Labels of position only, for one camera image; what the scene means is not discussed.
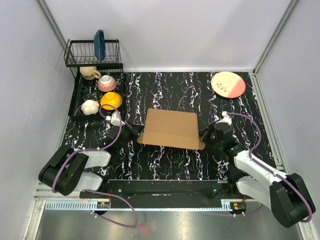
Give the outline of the brown cardboard box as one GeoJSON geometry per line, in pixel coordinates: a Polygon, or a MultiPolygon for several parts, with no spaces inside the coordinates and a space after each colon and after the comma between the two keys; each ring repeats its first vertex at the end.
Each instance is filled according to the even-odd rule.
{"type": "Polygon", "coordinates": [[[145,145],[203,150],[198,115],[194,112],[150,108],[137,142],[145,145]]]}

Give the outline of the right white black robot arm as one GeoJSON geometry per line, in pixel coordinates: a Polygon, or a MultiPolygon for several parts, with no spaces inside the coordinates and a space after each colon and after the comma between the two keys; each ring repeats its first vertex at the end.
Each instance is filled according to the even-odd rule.
{"type": "Polygon", "coordinates": [[[303,178],[297,173],[279,171],[245,149],[233,136],[230,123],[220,120],[211,124],[201,139],[213,144],[229,163],[230,197],[246,195],[260,202],[285,228],[312,218],[316,207],[303,178]]]}

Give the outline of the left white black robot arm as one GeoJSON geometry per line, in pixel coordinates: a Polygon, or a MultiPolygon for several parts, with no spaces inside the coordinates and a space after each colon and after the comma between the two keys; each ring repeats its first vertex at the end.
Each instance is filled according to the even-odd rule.
{"type": "Polygon", "coordinates": [[[122,126],[113,126],[108,136],[111,143],[108,148],[72,149],[62,145],[42,168],[38,180],[50,187],[54,193],[63,196],[71,194],[84,181],[84,169],[105,167],[109,164],[111,153],[124,145],[129,138],[138,137],[138,132],[128,121],[122,126]]]}

